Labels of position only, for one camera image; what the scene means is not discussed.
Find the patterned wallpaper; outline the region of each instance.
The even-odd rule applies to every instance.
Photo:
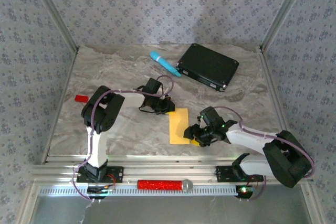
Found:
[[[336,0],[297,0],[267,52],[291,130],[316,162],[336,223]]]
[[[283,0],[53,0],[78,45],[260,45]]]
[[[0,223],[13,223],[73,54],[40,0],[0,4]]]

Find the marble surface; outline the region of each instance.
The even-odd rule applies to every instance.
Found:
[[[205,45],[240,62],[225,92],[217,92],[186,76],[173,77],[171,92],[177,108],[188,108],[189,124],[196,122],[199,112],[207,106],[224,105],[240,113],[245,124],[258,130],[278,132],[279,123],[262,76],[259,54],[232,45]],[[100,85],[112,89],[133,89],[146,84],[167,71],[154,62],[149,52],[158,51],[176,65],[189,45],[132,45],[115,47],[103,54],[80,47],[51,140],[50,155],[86,154],[87,132],[80,116],[84,106],[74,101],[76,94],[91,96]],[[161,79],[165,90],[169,80]],[[218,110],[226,121],[236,119],[226,110]],[[169,144],[169,116],[140,112],[136,108],[120,111],[114,126],[102,134],[107,138],[109,155],[218,155],[237,157],[246,148],[217,142],[210,147]]]

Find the blue highlighter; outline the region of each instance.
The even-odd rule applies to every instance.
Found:
[[[160,63],[170,73],[176,75],[177,77],[181,77],[181,74],[178,72],[178,70],[170,65],[167,61],[165,61],[165,59],[163,59],[158,52],[151,51],[149,55],[152,57],[153,60]]]

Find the red cylinder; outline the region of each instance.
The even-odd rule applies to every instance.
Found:
[[[139,190],[182,191],[182,181],[178,180],[138,180]]]

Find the black box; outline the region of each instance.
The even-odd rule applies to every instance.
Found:
[[[192,44],[177,63],[177,70],[217,91],[224,91],[239,62],[199,44]]]

